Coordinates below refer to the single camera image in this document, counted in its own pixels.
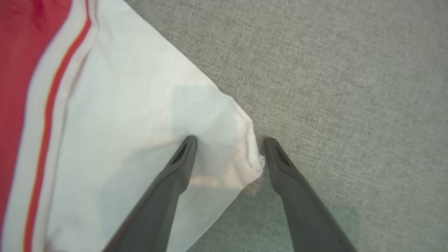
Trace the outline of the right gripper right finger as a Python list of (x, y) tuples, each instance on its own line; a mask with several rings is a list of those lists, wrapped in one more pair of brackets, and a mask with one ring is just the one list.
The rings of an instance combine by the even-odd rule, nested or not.
[(281, 197), (296, 252), (354, 252), (355, 248), (279, 142), (264, 139), (271, 184)]

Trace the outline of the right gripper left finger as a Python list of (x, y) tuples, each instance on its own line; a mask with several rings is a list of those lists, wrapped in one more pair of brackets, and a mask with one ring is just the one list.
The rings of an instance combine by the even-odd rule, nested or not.
[(105, 252), (165, 252), (179, 197), (189, 185), (197, 137), (187, 136), (133, 207)]

